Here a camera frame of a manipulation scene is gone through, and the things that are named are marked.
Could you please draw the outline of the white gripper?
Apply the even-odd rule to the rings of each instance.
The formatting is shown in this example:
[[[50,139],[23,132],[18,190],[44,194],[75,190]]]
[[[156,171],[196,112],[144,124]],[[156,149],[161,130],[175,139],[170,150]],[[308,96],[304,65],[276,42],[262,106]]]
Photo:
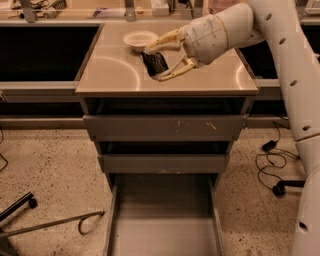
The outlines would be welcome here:
[[[166,81],[183,75],[199,65],[209,65],[227,51],[228,38],[223,22],[215,15],[194,19],[189,25],[172,30],[147,44],[144,53],[151,55],[163,51],[187,54],[169,67],[164,58],[156,61],[154,80]]]

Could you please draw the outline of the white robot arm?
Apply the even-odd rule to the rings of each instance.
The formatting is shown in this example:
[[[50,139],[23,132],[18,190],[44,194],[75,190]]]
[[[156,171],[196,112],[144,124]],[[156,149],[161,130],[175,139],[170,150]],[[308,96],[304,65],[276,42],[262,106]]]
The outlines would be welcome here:
[[[148,44],[149,76],[165,81],[211,64],[226,51],[266,41],[306,181],[291,256],[320,256],[320,63],[294,0],[246,0],[192,20]]]

